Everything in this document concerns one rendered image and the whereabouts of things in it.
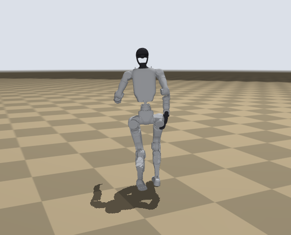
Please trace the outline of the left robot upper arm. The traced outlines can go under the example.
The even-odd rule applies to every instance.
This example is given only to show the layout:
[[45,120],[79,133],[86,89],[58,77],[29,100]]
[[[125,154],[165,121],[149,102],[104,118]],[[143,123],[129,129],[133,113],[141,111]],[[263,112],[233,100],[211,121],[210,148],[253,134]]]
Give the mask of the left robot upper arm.
[[122,99],[123,98],[123,91],[124,89],[126,88],[127,84],[128,84],[128,81],[132,79],[132,70],[131,71],[126,71],[123,76],[122,76],[122,79],[119,83],[119,87],[118,87],[118,90],[116,92],[116,95],[115,97],[118,98],[118,99]]

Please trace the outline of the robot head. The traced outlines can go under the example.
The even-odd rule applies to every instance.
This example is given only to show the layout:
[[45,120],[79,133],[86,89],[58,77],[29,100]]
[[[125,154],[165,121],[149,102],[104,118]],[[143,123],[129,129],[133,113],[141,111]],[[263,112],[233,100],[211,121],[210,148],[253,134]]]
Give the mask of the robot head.
[[[146,63],[139,63],[138,58],[147,58]],[[146,69],[148,68],[146,66],[147,62],[148,62],[148,50],[145,48],[140,48],[137,50],[136,52],[136,59],[138,64],[140,65],[139,69]]]

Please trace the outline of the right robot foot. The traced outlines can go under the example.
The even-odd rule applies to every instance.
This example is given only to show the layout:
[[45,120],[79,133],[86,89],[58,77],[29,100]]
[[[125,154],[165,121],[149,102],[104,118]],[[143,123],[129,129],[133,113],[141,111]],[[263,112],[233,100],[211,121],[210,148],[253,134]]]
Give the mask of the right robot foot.
[[153,176],[152,182],[155,186],[160,186],[160,179],[158,179],[158,177],[156,177],[156,179],[155,179],[155,176]]

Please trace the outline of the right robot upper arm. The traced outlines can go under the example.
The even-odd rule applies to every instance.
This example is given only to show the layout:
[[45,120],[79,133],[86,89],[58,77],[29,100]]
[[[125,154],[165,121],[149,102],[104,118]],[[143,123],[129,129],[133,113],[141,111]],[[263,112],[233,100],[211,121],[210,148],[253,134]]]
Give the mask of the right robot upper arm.
[[160,89],[161,95],[169,95],[169,88],[167,86],[167,80],[166,80],[164,71],[162,69],[155,69],[155,73],[156,73],[156,78],[158,79],[162,87]]

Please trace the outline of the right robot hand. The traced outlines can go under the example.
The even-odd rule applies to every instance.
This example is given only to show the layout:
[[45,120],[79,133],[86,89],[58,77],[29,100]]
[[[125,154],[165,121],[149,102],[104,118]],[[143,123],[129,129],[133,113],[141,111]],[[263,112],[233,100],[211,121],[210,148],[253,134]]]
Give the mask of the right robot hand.
[[169,113],[168,113],[168,111],[165,111],[165,113],[163,114],[163,116],[164,116],[164,118],[165,118],[165,120],[164,120],[164,126],[160,127],[160,130],[164,129],[165,126],[166,126],[166,123],[167,123],[167,121],[168,121],[168,117],[169,117]]

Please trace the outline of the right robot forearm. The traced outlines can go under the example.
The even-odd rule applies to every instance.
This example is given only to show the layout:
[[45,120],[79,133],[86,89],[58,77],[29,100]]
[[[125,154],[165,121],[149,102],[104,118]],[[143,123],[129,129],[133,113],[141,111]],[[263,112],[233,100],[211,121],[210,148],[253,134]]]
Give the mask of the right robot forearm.
[[169,95],[165,95],[162,97],[163,100],[163,114],[165,113],[165,111],[168,111],[168,113],[170,114],[170,93]]

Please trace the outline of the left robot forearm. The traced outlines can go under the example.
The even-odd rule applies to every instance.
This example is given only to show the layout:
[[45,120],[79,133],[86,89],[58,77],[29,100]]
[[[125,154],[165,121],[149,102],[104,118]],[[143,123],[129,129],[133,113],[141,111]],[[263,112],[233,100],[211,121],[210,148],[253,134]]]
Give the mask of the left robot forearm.
[[[117,91],[116,91],[117,92]],[[115,92],[115,95],[116,95],[116,92]],[[114,101],[115,101],[115,103],[121,103],[121,99],[118,99],[118,98],[116,98],[115,96],[114,96]]]

